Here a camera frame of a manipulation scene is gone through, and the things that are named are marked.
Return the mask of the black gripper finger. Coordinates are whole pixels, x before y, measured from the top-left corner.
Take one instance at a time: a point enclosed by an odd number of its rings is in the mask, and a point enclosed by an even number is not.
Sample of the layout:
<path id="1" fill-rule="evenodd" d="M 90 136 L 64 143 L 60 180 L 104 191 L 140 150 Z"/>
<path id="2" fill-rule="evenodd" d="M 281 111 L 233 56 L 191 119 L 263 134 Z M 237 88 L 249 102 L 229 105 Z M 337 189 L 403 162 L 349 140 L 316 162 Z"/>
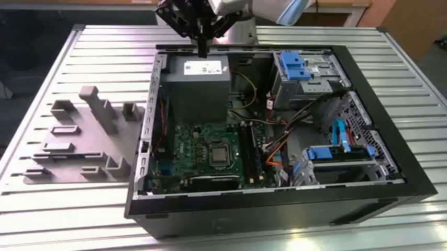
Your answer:
<path id="1" fill-rule="evenodd" d="M 201 27 L 201 19 L 180 19 L 173 15 L 173 5 L 171 0 L 159 1 L 156 7 L 156 15 L 167 23 L 167 25 L 176 31 L 183 38 L 189 38 L 197 47 L 197 55 L 204 58 L 204 34 Z"/>
<path id="2" fill-rule="evenodd" d="M 204 19 L 204 58 L 209 51 L 209 43 L 213 38 L 220 38 L 224 33 L 229 30 L 233 24 L 239 21 L 241 12 L 233 12 L 224 15 L 220 19 L 212 22 L 212 18 Z"/>

